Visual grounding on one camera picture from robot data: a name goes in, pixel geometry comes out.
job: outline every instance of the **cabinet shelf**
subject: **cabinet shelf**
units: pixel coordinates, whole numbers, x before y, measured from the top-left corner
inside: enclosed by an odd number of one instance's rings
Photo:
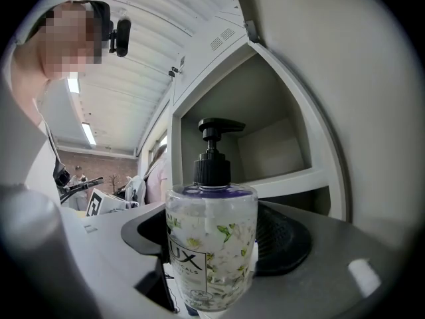
[[[321,169],[309,168],[285,175],[249,181],[245,184],[258,192],[258,197],[274,197],[302,193],[328,186],[326,174]]]

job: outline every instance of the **ventilation grille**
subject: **ventilation grille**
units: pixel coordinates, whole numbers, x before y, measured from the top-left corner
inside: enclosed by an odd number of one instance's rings
[[[233,36],[233,34],[234,34],[234,31],[232,29],[227,29],[223,33],[221,33],[221,37],[223,38],[224,41],[226,41],[231,36]]]
[[[211,49],[215,51],[217,50],[217,48],[223,45],[223,42],[220,40],[220,38],[216,38],[210,45],[211,45]]]

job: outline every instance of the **bottle label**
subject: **bottle label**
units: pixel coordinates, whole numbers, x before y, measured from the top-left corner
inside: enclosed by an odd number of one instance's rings
[[[205,312],[225,310],[246,290],[256,214],[204,218],[167,210],[168,246],[180,295]]]
[[[170,236],[168,241],[171,265],[181,296],[189,306],[200,308],[203,301],[213,298],[207,292],[207,254],[187,249]]]

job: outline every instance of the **soap dispenser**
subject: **soap dispenser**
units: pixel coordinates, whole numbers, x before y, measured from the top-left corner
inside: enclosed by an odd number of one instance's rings
[[[230,162],[217,150],[225,132],[245,124],[221,118],[199,122],[207,151],[194,164],[194,183],[167,192],[170,261],[180,295],[188,306],[226,310],[248,286],[256,238],[255,189],[230,183]]]

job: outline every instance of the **ceiling light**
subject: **ceiling light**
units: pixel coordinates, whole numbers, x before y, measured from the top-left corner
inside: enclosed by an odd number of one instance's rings
[[[68,86],[69,91],[73,93],[80,93],[80,85],[78,85],[78,76],[76,74],[68,78]]]
[[[89,123],[81,123],[81,125],[82,125],[82,129],[84,130],[84,132],[86,134],[88,142],[91,145],[95,146],[96,141],[94,140],[92,129],[90,128],[90,124]]]

